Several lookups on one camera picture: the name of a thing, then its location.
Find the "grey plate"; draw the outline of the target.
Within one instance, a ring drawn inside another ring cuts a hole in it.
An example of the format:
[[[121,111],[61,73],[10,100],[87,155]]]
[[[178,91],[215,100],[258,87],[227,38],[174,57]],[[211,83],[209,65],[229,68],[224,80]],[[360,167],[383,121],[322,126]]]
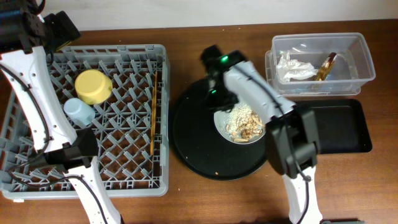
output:
[[[226,140],[232,142],[232,140],[231,140],[230,137],[228,136],[228,133],[227,133],[226,130],[225,130],[226,123],[228,122],[228,121],[227,121],[227,119],[228,119],[228,112],[225,112],[225,111],[217,111],[217,112],[214,113],[214,117],[213,117],[213,118],[214,118],[214,123],[215,123],[215,126],[216,126],[216,128],[217,128],[217,131],[218,131],[218,132],[221,134],[221,136],[224,137]],[[264,134],[262,134],[260,137],[256,137],[253,141],[249,141],[248,143],[237,143],[237,142],[233,142],[233,143],[235,143],[235,144],[251,144],[251,143],[254,143],[254,142],[260,140],[260,138],[262,138]]]

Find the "wooden chopstick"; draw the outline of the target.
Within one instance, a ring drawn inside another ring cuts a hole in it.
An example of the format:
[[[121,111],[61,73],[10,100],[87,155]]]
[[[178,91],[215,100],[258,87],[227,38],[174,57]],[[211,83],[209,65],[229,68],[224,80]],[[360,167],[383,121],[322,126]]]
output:
[[[156,124],[156,104],[157,104],[157,79],[158,79],[158,72],[155,72],[155,80],[154,80],[154,89],[153,89],[153,99],[152,99],[152,131],[151,131],[151,140],[152,146],[154,145],[154,136],[155,136],[155,124]]]
[[[151,131],[150,131],[150,155],[154,155],[154,139],[155,139],[155,124],[156,124],[156,101],[157,101],[157,76],[155,72],[154,88],[152,90],[152,114],[151,114]]]

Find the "yellow plastic bowl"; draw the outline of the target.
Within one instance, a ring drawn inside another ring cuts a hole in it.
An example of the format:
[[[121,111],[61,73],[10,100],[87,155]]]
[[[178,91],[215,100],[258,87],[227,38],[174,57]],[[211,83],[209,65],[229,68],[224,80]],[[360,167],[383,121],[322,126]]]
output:
[[[106,101],[111,96],[112,89],[111,79],[98,70],[81,72],[75,80],[77,96],[88,105]]]

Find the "white tissue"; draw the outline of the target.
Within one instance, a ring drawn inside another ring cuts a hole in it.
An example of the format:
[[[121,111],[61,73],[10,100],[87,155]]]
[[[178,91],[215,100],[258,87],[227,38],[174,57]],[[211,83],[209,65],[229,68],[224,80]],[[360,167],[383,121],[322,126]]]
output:
[[[315,78],[318,69],[311,63],[291,59],[289,52],[282,52],[276,65],[277,74],[281,82],[305,81]]]

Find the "light blue plastic cup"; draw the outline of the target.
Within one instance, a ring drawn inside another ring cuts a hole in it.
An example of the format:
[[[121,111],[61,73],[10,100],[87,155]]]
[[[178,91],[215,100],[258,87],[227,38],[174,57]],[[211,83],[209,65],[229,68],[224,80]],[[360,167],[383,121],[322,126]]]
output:
[[[63,110],[73,122],[84,126],[88,126],[95,119],[94,109],[79,98],[68,99]]]

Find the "gold foil wrapper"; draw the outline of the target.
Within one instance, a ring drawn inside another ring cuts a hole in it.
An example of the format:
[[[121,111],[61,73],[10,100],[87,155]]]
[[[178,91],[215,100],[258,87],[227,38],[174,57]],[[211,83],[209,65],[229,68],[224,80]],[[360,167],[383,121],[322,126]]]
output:
[[[335,63],[336,57],[337,57],[337,53],[332,52],[327,57],[327,59],[324,61],[324,63],[322,64],[322,66],[318,70],[317,75],[315,77],[315,81],[317,83],[326,80],[328,74],[331,72],[331,69],[333,68],[333,65]]]

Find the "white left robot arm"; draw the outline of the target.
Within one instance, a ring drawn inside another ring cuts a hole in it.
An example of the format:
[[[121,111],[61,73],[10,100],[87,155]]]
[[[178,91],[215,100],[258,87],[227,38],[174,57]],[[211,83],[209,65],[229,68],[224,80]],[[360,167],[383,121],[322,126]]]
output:
[[[1,71],[11,84],[34,140],[31,168],[54,167],[75,189],[90,223],[123,223],[98,170],[92,129],[75,130],[53,88],[47,56],[81,34],[64,11],[42,17],[45,1],[1,1]]]

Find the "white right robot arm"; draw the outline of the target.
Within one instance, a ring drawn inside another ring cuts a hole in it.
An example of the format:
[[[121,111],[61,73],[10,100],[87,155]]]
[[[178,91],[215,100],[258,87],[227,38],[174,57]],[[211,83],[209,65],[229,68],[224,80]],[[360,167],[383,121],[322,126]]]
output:
[[[222,54],[217,45],[200,55],[206,70],[211,111],[230,111],[247,103],[265,123],[266,156],[282,176],[291,223],[321,223],[315,190],[320,151],[315,113],[284,98],[271,87],[240,51]]]

